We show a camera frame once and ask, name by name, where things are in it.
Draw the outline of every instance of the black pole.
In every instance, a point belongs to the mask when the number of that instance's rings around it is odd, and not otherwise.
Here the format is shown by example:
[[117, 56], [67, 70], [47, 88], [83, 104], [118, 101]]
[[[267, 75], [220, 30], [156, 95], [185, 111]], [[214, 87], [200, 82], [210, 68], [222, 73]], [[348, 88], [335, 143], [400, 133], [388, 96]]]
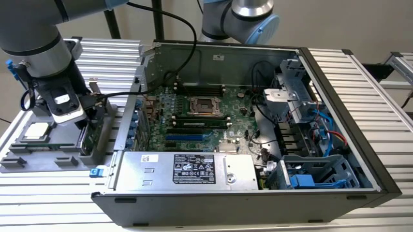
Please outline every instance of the black pole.
[[116, 11], [105, 11], [106, 22], [109, 24], [113, 39], [121, 39], [121, 31], [117, 21]]
[[[162, 10], [162, 0], [153, 0], [153, 8]], [[161, 13], [154, 12], [154, 25], [156, 25], [156, 37], [158, 40], [165, 39], [164, 33], [164, 16]]]

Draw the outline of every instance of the sticker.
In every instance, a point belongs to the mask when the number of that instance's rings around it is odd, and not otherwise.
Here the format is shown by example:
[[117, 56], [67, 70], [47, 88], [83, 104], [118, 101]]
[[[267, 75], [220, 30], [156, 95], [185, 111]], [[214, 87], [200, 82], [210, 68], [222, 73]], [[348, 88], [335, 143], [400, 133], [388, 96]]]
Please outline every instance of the sticker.
[[214, 55], [213, 60], [224, 61], [226, 59], [226, 56], [224, 55]]
[[173, 181], [178, 185], [216, 184], [214, 155], [176, 155]]
[[142, 155], [142, 163], [157, 163], [160, 160], [158, 155]]

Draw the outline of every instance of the warning label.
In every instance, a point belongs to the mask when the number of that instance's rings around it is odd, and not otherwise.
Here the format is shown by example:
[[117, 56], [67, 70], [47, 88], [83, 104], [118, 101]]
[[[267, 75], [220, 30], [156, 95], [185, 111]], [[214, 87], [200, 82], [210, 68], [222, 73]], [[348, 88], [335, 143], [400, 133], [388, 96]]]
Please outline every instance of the warning label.
[[176, 155], [174, 178], [176, 184], [216, 184], [214, 155]]

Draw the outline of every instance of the motherboard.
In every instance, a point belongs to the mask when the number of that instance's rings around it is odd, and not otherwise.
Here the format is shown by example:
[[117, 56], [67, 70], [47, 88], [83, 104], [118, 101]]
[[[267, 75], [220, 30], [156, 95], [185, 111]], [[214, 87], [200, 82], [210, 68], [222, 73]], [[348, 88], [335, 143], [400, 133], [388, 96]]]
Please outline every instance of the motherboard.
[[257, 122], [249, 90], [184, 88], [165, 87], [148, 97], [149, 150], [260, 154], [250, 142]]

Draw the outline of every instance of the white wall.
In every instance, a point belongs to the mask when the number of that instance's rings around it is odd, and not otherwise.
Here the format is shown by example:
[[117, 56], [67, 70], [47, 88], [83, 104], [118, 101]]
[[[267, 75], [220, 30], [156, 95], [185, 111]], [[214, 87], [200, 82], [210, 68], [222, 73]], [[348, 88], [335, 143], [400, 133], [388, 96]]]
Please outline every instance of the white wall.
[[[150, 0], [134, 2], [150, 6]], [[413, 52], [413, 0], [275, 0], [275, 3], [281, 26], [271, 45], [347, 48], [363, 62], [381, 62], [391, 51]], [[164, 7], [190, 21], [201, 33], [197, 0], [164, 0]], [[116, 12], [124, 38], [150, 43], [156, 38], [152, 12], [129, 6], [117, 8]], [[59, 29], [67, 38], [111, 37], [103, 13], [59, 25]], [[168, 39], [193, 39], [188, 26], [169, 17], [165, 17], [165, 31]], [[22, 92], [13, 76], [2, 74], [7, 72], [6, 59], [0, 52], [0, 117], [18, 113], [17, 99], [7, 96]], [[406, 91], [392, 91], [399, 102], [406, 99], [406, 94]]]

